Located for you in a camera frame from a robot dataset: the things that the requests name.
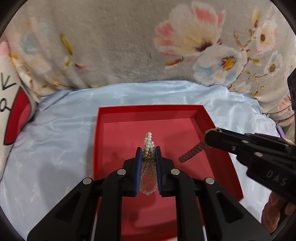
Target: floral blanket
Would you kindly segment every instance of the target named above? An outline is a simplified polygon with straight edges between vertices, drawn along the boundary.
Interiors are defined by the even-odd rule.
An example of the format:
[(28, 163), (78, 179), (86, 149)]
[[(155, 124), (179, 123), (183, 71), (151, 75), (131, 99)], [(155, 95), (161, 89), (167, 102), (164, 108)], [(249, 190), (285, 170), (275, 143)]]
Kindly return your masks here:
[(269, 0), (31, 0), (6, 38), (35, 99), (65, 88), (190, 80), (257, 98), (294, 120), (295, 35)]

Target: light blue satin fabric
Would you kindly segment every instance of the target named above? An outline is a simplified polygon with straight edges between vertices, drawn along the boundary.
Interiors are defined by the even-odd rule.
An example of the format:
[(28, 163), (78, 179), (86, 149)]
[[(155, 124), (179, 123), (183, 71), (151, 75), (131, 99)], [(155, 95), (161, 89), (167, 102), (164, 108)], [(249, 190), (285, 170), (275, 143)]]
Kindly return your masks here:
[[(278, 136), (256, 99), (223, 86), (162, 81), (57, 92), (42, 99), (35, 120), (18, 136), (0, 183), (0, 205), (22, 237), (92, 175), (98, 107), (142, 104), (202, 104), (216, 126)], [(259, 220), (270, 191), (246, 177), (246, 168), (231, 158), (245, 196), (241, 203)]]

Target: pink flower print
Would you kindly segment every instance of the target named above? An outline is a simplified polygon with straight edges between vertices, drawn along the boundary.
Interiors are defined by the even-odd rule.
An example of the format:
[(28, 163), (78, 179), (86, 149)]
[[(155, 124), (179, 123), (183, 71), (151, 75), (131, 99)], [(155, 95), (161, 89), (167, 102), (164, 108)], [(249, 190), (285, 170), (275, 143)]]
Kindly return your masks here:
[(209, 4), (193, 2), (191, 8), (180, 4), (155, 28), (154, 46), (166, 56), (199, 56), (221, 41), (224, 19), (225, 11), (216, 13)]
[(291, 98), (289, 95), (287, 95), (285, 98), (283, 98), (281, 100), (281, 102), (278, 104), (278, 110), (283, 110), (286, 109), (287, 107), (289, 107), (291, 105)]
[(2, 43), (0, 43), (0, 56), (8, 55), (8, 54), (9, 54), (8, 43), (6, 41), (3, 41)]

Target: pink flower petal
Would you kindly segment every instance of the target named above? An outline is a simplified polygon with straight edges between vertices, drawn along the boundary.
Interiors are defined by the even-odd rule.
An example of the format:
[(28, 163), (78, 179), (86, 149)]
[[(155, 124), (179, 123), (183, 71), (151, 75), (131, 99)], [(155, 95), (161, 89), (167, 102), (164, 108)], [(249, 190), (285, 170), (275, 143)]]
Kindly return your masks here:
[(171, 37), (174, 32), (174, 29), (169, 22), (163, 22), (155, 28), (155, 32), (158, 35), (164, 37)]
[(226, 15), (226, 12), (225, 10), (223, 10), (222, 12), (219, 12), (217, 14), (218, 16), (218, 26), (221, 27), (224, 23), (224, 20), (225, 20), (225, 15)]
[(8, 55), (9, 54), (9, 48), (8, 43), (6, 41), (3, 41), (0, 43), (0, 55)]
[(218, 45), (222, 45), (222, 43), (223, 43), (223, 40), (222, 39), (218, 39), (217, 44)]
[(168, 50), (168, 51), (160, 52), (160, 53), (165, 56), (176, 56), (177, 55), (176, 51), (174, 51), (174, 50)]
[(82, 65), (75, 64), (75, 66), (76, 66), (77, 69), (80, 69), (80, 70), (86, 70), (87, 67), (88, 67), (88, 65), (86, 65), (86, 64), (82, 64)]
[(188, 59), (187, 62), (189, 63), (189, 62), (194, 61), (196, 59), (197, 59), (197, 57), (192, 57), (192, 58)]
[(193, 3), (192, 7), (198, 20), (213, 25), (216, 24), (217, 15), (211, 6), (207, 4)]
[(278, 110), (281, 111), (291, 105), (291, 98), (289, 96), (283, 98), (278, 104)]
[(174, 42), (169, 39), (161, 40), (160, 45), (174, 45)]

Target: pearl necklace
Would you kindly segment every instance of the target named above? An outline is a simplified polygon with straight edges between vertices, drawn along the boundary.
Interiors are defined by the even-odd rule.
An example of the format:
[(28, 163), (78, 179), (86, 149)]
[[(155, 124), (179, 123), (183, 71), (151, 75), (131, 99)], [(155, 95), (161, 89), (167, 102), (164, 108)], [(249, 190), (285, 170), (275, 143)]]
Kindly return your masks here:
[[(149, 195), (156, 191), (157, 188), (157, 176), (156, 176), (156, 166), (155, 166), (155, 145), (152, 141), (152, 133), (148, 132), (144, 138), (143, 142), (143, 162), (141, 169), (141, 179), (140, 179), (140, 192)], [(144, 183), (144, 178), (148, 176), (148, 181)]]

